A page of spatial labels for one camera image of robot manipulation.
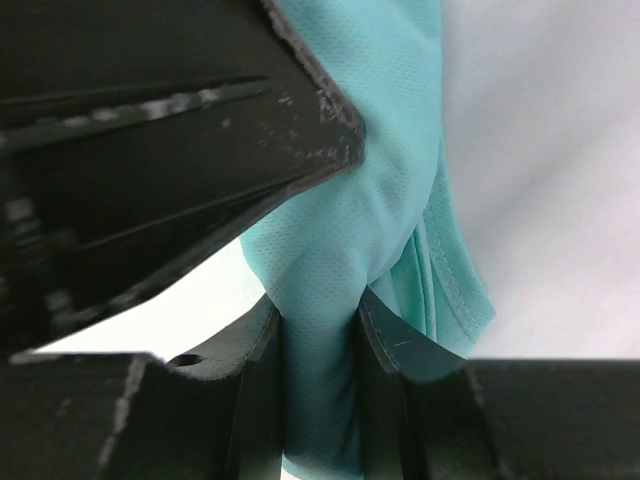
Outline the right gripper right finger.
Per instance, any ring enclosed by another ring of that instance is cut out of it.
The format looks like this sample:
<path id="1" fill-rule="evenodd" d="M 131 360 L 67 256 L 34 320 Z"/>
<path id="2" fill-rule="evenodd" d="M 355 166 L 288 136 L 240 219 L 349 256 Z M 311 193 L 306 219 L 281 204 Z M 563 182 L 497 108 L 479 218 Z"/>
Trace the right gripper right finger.
<path id="1" fill-rule="evenodd" d="M 466 360 L 371 291 L 357 314 L 368 479 L 635 479 L 632 360 Z"/>

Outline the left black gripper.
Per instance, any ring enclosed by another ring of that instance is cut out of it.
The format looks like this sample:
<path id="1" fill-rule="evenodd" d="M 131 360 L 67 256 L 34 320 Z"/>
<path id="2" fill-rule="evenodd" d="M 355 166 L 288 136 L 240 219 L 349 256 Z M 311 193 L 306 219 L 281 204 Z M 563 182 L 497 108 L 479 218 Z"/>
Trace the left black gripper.
<path id="1" fill-rule="evenodd" d="M 273 1 L 3 2 L 2 353 L 152 298 L 363 137 Z"/>

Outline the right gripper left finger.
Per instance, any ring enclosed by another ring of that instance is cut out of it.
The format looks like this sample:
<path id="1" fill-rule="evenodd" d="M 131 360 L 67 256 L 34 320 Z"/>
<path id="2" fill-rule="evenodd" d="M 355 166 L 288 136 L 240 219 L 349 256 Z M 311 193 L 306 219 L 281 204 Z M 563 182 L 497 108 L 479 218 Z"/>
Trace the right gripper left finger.
<path id="1" fill-rule="evenodd" d="M 280 316 L 267 298 L 190 351 L 1 365 L 5 479 L 276 479 Z"/>

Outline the teal t shirt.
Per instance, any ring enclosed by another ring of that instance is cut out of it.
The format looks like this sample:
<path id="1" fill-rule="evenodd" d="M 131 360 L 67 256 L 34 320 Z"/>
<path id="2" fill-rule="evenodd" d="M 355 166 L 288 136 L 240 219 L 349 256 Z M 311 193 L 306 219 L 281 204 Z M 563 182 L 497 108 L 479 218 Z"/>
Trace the teal t shirt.
<path id="1" fill-rule="evenodd" d="M 358 479 L 349 323 L 364 290 L 462 356 L 494 310 L 447 178 L 439 3 L 285 1 L 282 9 L 364 119 L 364 160 L 287 201 L 241 243 L 283 317 L 285 469 L 300 479 Z"/>

